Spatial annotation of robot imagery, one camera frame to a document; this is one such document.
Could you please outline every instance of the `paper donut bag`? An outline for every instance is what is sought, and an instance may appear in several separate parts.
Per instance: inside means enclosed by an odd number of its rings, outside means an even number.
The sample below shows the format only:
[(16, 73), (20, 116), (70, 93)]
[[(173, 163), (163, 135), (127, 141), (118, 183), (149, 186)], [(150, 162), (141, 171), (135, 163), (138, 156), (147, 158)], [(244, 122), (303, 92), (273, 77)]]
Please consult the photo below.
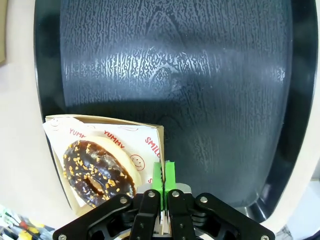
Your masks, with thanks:
[(112, 140), (130, 157), (141, 176), (142, 184), (152, 182), (154, 163), (163, 164), (164, 129), (162, 126), (108, 117), (54, 115), (46, 117), (43, 128), (49, 139), (66, 197), (78, 216), (91, 208), (62, 176), (64, 153), (70, 144), (90, 136)]

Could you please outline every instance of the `cardboard box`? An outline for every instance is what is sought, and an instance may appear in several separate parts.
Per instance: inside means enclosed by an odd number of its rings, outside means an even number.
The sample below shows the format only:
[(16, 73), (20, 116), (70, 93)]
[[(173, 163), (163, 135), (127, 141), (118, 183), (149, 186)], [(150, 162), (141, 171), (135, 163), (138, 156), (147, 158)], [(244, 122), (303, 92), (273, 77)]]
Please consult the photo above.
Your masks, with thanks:
[(0, 0), (0, 64), (6, 59), (5, 42), (6, 42), (6, 14), (7, 0)]
[[(102, 116), (88, 116), (88, 115), (75, 115), (75, 114), (68, 114), (68, 115), (50, 115), (45, 118), (45, 121), (49, 121), (53, 118), (58, 117), (73, 117), (83, 123), (86, 124), (115, 124), (115, 125), (139, 125), (139, 126), (147, 126), (156, 129), (157, 135), (158, 135), (158, 141), (159, 141), (159, 148), (160, 148), (160, 162), (162, 165), (162, 168), (164, 169), (164, 127), (160, 125), (153, 125), (153, 124), (145, 124), (145, 123), (139, 123), (134, 121), (127, 121), (127, 120), (121, 120), (116, 118), (110, 118), (110, 117), (102, 117)], [(77, 216), (82, 216), (83, 214), (89, 212), (92, 208), (89, 205), (85, 205), (80, 207), (78, 204), (78, 201), (70, 188), (70, 184), (68, 180), (64, 177), (63, 173), (63, 166), (61, 165), (57, 154), (55, 153), (54, 149), (51, 148), (53, 153), (53, 160), (56, 165), (56, 169), (60, 178), (60, 181), (62, 183), (62, 187), (64, 189), (65, 195), (67, 197), (67, 200), (70, 204), (70, 207), (75, 212)]]

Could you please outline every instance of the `white paper bag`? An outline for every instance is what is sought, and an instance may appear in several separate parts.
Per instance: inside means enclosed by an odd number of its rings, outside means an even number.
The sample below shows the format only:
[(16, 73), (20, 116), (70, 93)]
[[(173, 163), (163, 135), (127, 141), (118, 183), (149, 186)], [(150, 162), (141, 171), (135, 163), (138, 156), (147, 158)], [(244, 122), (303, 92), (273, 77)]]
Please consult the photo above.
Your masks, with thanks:
[[(160, 161), (160, 143), (155, 128), (83, 123), (73, 117), (55, 117), (45, 122), (43, 128), (62, 167), (63, 156), (70, 144), (87, 136), (100, 136), (111, 139), (127, 153), (141, 175), (142, 184), (152, 182), (153, 165)], [(86, 203), (71, 189), (80, 207), (84, 206)]]

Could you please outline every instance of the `donut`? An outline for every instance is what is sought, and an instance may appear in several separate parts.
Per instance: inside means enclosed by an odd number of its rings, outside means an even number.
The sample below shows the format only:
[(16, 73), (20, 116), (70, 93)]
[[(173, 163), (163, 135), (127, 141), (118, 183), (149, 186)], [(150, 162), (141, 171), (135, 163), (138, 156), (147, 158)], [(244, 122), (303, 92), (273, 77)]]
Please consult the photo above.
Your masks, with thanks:
[(91, 136), (70, 144), (63, 155), (64, 177), (95, 208), (116, 194), (133, 197), (141, 185), (129, 156), (112, 140)]

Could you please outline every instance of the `donut hole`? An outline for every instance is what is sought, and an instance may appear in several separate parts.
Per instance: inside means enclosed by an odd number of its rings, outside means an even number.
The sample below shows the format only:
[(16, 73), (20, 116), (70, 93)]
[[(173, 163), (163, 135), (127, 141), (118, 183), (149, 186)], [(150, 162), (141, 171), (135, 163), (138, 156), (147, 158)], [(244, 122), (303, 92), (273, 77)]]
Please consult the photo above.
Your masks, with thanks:
[(104, 194), (104, 190), (101, 184), (93, 178), (86, 178), (84, 181), (86, 184), (88, 184), (89, 188), (92, 189), (96, 194), (99, 194), (101, 196)]

